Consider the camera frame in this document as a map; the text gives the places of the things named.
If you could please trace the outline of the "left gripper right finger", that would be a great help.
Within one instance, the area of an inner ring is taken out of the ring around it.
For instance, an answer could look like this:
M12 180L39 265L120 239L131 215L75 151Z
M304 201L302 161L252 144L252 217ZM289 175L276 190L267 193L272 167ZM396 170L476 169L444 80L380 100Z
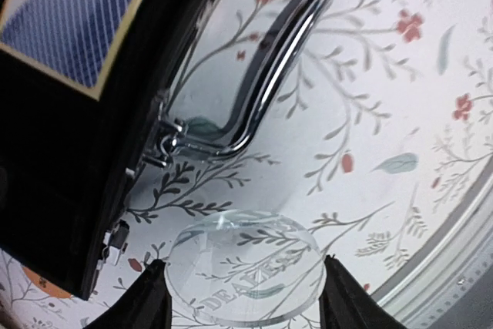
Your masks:
M405 329L337 258L326 256L324 267L327 276L319 298L321 329Z

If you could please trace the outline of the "clear plastic round lid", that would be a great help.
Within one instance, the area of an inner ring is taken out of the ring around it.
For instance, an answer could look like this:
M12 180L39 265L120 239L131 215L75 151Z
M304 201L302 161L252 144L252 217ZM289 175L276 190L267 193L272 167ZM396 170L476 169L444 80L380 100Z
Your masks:
M326 276L313 235L260 210L215 213L183 229L164 270L175 303L225 327L266 327L302 314L318 301Z

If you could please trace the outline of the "black poker set case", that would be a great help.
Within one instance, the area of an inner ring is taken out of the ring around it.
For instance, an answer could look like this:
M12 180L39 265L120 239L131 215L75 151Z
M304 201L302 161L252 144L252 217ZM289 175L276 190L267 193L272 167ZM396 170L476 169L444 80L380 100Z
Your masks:
M259 33L224 126L170 110L180 66L220 0L143 0L98 101L1 51L1 248L70 294L88 299L120 250L126 192L150 165L179 155L243 152L321 13L333 0L289 0Z

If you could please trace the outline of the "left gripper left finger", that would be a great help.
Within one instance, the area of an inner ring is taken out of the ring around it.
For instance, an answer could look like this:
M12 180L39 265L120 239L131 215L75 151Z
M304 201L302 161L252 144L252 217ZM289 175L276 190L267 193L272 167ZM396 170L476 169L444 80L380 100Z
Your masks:
M166 286L166 263L154 260L129 289L88 329L170 329L172 299Z

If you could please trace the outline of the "orange round dealer button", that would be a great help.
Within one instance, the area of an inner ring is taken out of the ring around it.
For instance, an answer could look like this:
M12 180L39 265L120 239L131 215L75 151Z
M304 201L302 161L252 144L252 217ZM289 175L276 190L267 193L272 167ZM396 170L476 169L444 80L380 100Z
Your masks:
M44 293L48 297L54 297L57 299L70 299L72 295L63 290L62 288L56 286L50 281L46 280L44 277L38 275L29 268L22 266L22 271L27 279L26 293Z

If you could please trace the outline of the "blue playing card deck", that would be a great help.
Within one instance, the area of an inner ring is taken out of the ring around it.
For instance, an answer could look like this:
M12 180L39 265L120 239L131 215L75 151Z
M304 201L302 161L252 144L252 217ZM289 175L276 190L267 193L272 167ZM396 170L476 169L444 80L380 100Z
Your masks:
M3 0L1 51L98 101L143 0Z

